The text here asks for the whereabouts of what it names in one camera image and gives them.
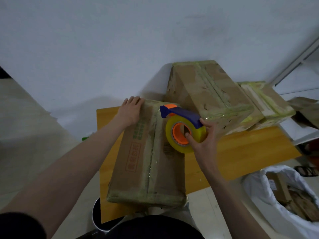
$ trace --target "wooden table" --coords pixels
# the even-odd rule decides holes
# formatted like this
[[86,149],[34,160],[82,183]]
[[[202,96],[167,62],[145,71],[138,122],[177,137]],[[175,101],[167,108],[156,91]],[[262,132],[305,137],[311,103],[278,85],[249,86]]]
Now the wooden table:
[[[96,111],[98,129],[114,117],[118,107]],[[116,161],[123,134],[117,139],[100,168],[101,221],[102,223],[133,213],[136,207],[106,201],[108,183]],[[232,180],[267,166],[296,158],[300,153],[278,127],[251,132],[238,132],[223,136],[217,145],[217,162],[221,174]],[[185,156],[186,193],[209,187],[199,169],[194,154]]]

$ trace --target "orange tape core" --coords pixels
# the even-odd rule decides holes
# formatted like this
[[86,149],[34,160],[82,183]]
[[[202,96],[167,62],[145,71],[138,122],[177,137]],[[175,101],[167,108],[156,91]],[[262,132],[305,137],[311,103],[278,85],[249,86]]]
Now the orange tape core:
[[185,126],[188,129],[188,132],[190,135],[191,131],[189,129],[189,127],[187,127],[185,124],[179,122],[177,124],[175,124],[173,126],[173,138],[176,140],[176,142],[178,142],[181,145],[187,145],[188,144],[188,140],[186,139],[186,137],[184,136],[184,133],[182,133],[181,131],[181,126]]

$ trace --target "tape roll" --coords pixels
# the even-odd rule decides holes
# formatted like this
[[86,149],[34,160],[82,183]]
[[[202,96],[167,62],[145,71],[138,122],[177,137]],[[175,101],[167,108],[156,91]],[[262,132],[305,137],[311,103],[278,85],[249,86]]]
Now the tape roll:
[[202,126],[196,129],[189,120],[179,115],[174,115],[167,121],[165,133],[170,145],[181,153],[192,153],[193,148],[181,131],[181,128],[183,127],[186,127],[186,130],[189,130],[190,135],[192,135],[197,142],[204,141],[206,128],[205,126]]

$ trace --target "white floor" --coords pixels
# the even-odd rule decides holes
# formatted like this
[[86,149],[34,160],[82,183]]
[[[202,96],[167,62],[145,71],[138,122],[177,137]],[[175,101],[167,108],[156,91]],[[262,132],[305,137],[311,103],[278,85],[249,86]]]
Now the white floor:
[[[79,143],[14,80],[0,80],[0,208],[39,172]],[[289,160],[284,164],[295,166],[298,162]],[[271,238],[287,238],[272,229],[250,201],[240,181],[238,178],[230,182],[238,199]],[[319,194],[318,178],[307,178],[307,182]],[[97,173],[53,238],[72,239],[94,229],[91,212],[99,196]],[[205,238],[231,238],[210,188],[189,194],[189,208]]]

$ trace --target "black shirt sleeve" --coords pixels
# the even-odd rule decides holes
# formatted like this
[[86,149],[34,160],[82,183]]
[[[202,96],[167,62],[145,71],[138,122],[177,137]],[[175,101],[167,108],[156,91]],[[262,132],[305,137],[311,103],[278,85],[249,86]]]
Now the black shirt sleeve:
[[33,217],[24,213],[9,212],[0,214],[0,238],[46,239],[42,225]]

